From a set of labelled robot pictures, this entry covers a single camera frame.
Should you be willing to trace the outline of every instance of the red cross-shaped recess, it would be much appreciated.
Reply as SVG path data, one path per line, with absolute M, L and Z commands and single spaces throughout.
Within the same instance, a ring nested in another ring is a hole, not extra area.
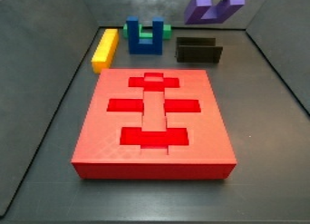
M 140 148 L 188 145 L 187 128 L 167 128 L 167 112 L 200 112 L 198 100 L 164 99 L 164 89 L 179 88 L 179 79 L 163 73 L 130 77 L 128 87 L 143 88 L 143 99 L 109 99 L 107 112 L 142 112 L 142 127 L 123 127 L 120 144 Z

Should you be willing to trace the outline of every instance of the purple block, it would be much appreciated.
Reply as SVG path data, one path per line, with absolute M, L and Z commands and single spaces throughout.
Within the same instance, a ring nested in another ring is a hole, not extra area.
M 212 0 L 190 0 L 186 24 L 222 24 L 243 5 L 244 0 L 222 0 L 218 5 L 212 5 Z

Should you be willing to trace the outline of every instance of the red block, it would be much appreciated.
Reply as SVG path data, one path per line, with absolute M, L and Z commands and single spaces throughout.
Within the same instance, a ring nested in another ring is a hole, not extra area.
M 103 71 L 71 163 L 84 179 L 224 179 L 236 159 L 206 72 Z

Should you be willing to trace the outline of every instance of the blue block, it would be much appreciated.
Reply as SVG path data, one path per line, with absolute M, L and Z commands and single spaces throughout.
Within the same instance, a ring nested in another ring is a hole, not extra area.
M 139 38 L 139 21 L 136 16 L 127 17 L 130 54 L 162 54 L 163 18 L 152 18 L 152 39 Z

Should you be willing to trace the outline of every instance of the plastic block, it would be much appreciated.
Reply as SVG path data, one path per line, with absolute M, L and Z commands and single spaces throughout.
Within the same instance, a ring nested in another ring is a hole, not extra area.
M 176 37 L 175 56 L 179 63 L 219 63 L 223 47 L 215 38 Z
M 123 25 L 123 37 L 127 39 L 128 38 L 128 28 L 127 24 Z M 139 33 L 142 33 L 142 24 L 139 25 Z
M 71 164 L 83 179 L 224 179 L 236 159 L 204 70 L 103 71 Z
M 152 38 L 152 33 L 143 33 L 142 32 L 143 26 L 142 24 L 139 25 L 139 38 L 140 39 L 151 39 Z M 123 37 L 127 39 L 128 38 L 128 33 L 127 33 L 128 29 L 127 29 L 127 24 L 123 25 Z M 171 25 L 170 24 L 164 24 L 163 25 L 163 40 L 166 39 L 171 39 L 171 35 L 172 35 L 172 30 L 171 30 Z
M 162 54 L 163 19 L 152 18 L 152 39 L 139 38 L 138 17 L 130 16 L 125 23 L 130 54 Z
M 222 0 L 212 5 L 212 0 L 190 0 L 184 12 L 186 24 L 222 24 L 244 6 L 246 0 Z
M 116 51 L 116 47 L 117 47 L 117 43 L 119 43 L 119 33 L 117 33 L 117 29 L 107 29 L 93 57 L 92 57 L 92 68 L 93 68 L 93 72 L 95 73 L 100 73 L 103 69 L 108 69 L 109 65 L 111 65 L 111 61 L 112 61 L 112 57 Z

